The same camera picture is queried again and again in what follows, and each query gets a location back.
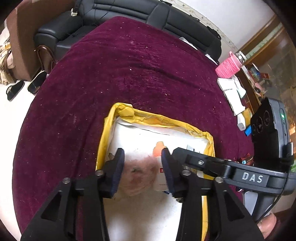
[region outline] pink bottle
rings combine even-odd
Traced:
[[[215,71],[220,78],[229,79],[240,70],[245,61],[246,57],[241,51],[236,54],[230,51],[229,57],[224,60]]]

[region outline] box with yellow tape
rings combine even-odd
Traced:
[[[157,143],[163,142],[165,147],[172,151],[177,147],[182,147],[195,152],[203,153],[209,156],[215,156],[213,137],[208,132],[203,132],[198,128],[189,125],[185,122],[170,119],[168,117],[153,114],[141,110],[134,109],[132,105],[125,103],[116,103],[110,109],[108,116],[104,121],[104,129],[99,143],[96,169],[101,169],[104,163],[113,158],[117,148],[122,148],[125,151],[125,166],[130,160],[147,160],[147,157],[155,154],[153,150]],[[154,214],[153,218],[163,219],[163,222],[158,224],[157,232],[153,232],[151,239],[161,236],[168,227],[172,228],[174,224],[177,225],[175,229],[177,232],[178,222],[181,213],[181,204],[177,203],[171,196],[167,194],[156,192],[165,191],[167,186],[165,183],[165,176],[161,166],[160,156],[155,156],[159,162],[159,167],[156,178],[153,180],[151,189],[146,194],[140,194],[135,197],[128,197],[130,207],[125,207],[127,212],[131,208],[131,212],[137,213],[135,207],[139,204],[136,200],[141,199],[146,209],[149,209],[151,203],[147,198],[157,203],[158,200],[166,200],[166,205],[161,203],[160,206],[164,208]],[[110,212],[111,216],[115,215],[113,212],[115,206],[121,206],[124,200],[107,200],[105,206],[106,215]],[[149,222],[147,225],[152,228],[154,222]],[[117,232],[126,232],[123,226],[119,225],[113,227]],[[208,229],[207,219],[207,199],[203,197],[202,201],[202,240],[204,240]],[[166,234],[172,235],[172,240],[176,235],[171,231]]]

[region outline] velvet cloth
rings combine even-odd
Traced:
[[[73,45],[39,90],[21,128],[12,180],[21,232],[59,181],[95,171],[104,118],[116,102],[210,132],[217,157],[253,154],[215,68],[183,41],[123,17]]]

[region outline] bolt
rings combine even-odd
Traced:
[[[191,171],[189,171],[189,170],[183,170],[183,171],[182,171],[182,174],[183,174],[184,176],[189,176],[189,175],[191,174]]]
[[[65,178],[63,179],[63,183],[64,183],[64,184],[68,184],[70,181],[71,181],[71,179],[70,179],[69,177],[65,177]]]
[[[216,178],[215,178],[215,181],[216,181],[217,183],[222,183],[222,182],[224,182],[222,177],[216,177]]]
[[[104,174],[103,170],[96,170],[95,175],[96,176],[102,176]]]

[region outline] slipper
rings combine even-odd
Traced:
[[[38,92],[41,85],[46,80],[46,76],[47,76],[47,73],[44,70],[42,70],[39,74],[37,74],[35,78],[31,81],[31,83],[28,85],[28,88],[27,88],[28,91],[33,95],[35,95]]]
[[[12,101],[19,91],[24,87],[25,82],[23,80],[17,82],[15,85],[11,85],[7,88],[6,94],[8,101]]]

